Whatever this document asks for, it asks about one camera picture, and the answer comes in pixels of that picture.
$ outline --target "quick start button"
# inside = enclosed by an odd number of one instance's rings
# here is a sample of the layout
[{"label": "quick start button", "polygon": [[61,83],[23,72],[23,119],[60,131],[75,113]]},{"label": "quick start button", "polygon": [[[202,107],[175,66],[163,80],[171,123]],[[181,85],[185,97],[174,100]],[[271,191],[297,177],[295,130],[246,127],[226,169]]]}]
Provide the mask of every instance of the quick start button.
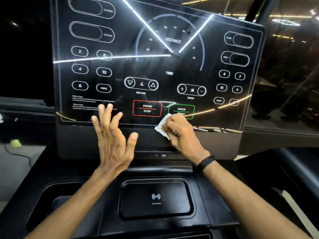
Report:
[{"label": "quick start button", "polygon": [[[168,105],[168,113],[176,114],[176,113],[183,113],[184,115],[191,115],[195,112],[194,105],[186,105],[186,104],[177,104],[177,103],[170,103]],[[194,116],[188,116],[186,119],[192,120]]]},{"label": "quick start button", "polygon": [[162,103],[158,101],[133,101],[133,116],[160,117],[162,115]]}]

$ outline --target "hand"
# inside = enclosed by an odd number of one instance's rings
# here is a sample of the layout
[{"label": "hand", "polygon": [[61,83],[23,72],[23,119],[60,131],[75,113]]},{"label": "hand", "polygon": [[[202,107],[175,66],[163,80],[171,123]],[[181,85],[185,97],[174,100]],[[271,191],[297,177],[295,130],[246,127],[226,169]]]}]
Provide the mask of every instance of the hand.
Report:
[{"label": "hand", "polygon": [[103,104],[100,104],[100,123],[96,116],[92,116],[92,122],[98,136],[100,150],[101,164],[97,170],[100,170],[102,174],[109,174],[112,179],[115,179],[129,167],[133,160],[138,134],[133,132],[126,145],[125,136],[118,128],[123,113],[119,112],[111,121],[112,109],[112,104],[108,104],[106,109]]},{"label": "hand", "polygon": [[181,113],[170,116],[164,130],[168,133],[171,144],[196,166],[210,155],[200,144],[192,125]]}]

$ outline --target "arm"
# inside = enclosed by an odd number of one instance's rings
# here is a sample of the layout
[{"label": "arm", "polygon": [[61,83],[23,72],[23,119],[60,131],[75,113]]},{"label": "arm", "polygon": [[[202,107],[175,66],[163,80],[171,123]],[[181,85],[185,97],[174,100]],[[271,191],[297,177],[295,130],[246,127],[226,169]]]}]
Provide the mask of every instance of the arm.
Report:
[{"label": "arm", "polygon": [[[165,130],[172,145],[195,165],[210,155],[209,151],[201,146],[192,125],[181,113],[174,114],[166,120]],[[241,225],[252,238],[310,238],[253,190],[219,165],[217,161],[209,164],[203,173],[237,215]]]},{"label": "arm", "polygon": [[118,113],[111,120],[113,105],[99,106],[100,123],[96,116],[92,122],[98,136],[100,150],[100,166],[91,178],[62,206],[47,217],[25,239],[68,239],[86,214],[100,198],[107,186],[125,169],[134,157],[134,148],[138,138],[132,133],[127,141],[118,123],[122,113]]}]

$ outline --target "white tissue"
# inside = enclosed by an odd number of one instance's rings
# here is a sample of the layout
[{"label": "white tissue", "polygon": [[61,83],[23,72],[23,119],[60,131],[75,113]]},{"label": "white tissue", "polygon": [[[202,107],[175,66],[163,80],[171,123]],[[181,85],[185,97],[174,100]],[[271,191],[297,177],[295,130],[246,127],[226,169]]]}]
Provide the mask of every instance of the white tissue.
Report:
[{"label": "white tissue", "polygon": [[168,140],[169,136],[167,134],[167,132],[164,131],[164,129],[162,128],[162,125],[164,125],[166,123],[167,118],[169,118],[172,114],[168,113],[166,116],[164,116],[164,118],[159,122],[158,126],[156,126],[154,129],[159,132],[160,134],[162,134],[163,136],[167,137]]}]

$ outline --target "right hand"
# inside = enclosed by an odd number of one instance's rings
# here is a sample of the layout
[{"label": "right hand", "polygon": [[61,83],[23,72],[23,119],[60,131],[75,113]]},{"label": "right hand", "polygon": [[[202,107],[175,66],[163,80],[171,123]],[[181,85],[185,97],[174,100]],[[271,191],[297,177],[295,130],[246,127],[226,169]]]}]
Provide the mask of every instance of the right hand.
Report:
[{"label": "right hand", "polygon": [[167,132],[171,144],[196,166],[210,155],[209,151],[200,144],[193,126],[181,113],[170,116],[166,120],[164,130]]}]

